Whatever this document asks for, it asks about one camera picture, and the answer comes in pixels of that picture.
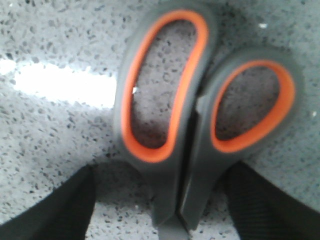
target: gray speckled surface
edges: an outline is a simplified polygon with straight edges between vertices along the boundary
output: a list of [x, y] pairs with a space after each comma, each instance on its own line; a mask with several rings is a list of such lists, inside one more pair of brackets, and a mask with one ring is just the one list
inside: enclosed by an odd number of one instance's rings
[[[98, 164], [98, 197], [87, 239], [157, 239], [149, 216], [148, 187], [123, 163], [112, 142], [117, 70], [126, 42], [157, 3], [0, 1], [0, 224], [89, 163]], [[213, 67], [234, 49], [251, 45], [278, 47], [301, 65], [305, 95], [293, 125], [245, 161], [320, 211], [320, 2], [216, 0], [212, 10], [220, 19]], [[144, 130], [139, 131], [141, 141], [153, 146], [164, 140], [177, 76], [194, 41], [193, 31], [187, 22], [167, 27], [142, 69], [134, 124]], [[256, 75], [270, 81], [255, 81], [249, 87], [238, 81], [228, 90], [221, 115], [230, 122], [227, 132], [221, 125], [226, 137], [252, 124], [245, 119], [231, 124], [234, 103], [241, 102], [243, 109], [254, 107], [257, 120], [277, 94], [270, 72], [256, 69], [248, 75], [252, 77], [245, 77], [246, 82]], [[248, 96], [258, 107], [250, 105]], [[267, 105], [259, 106], [265, 99]], [[234, 118], [241, 118], [241, 113], [236, 114]], [[219, 187], [192, 235], [193, 239], [239, 239]]]

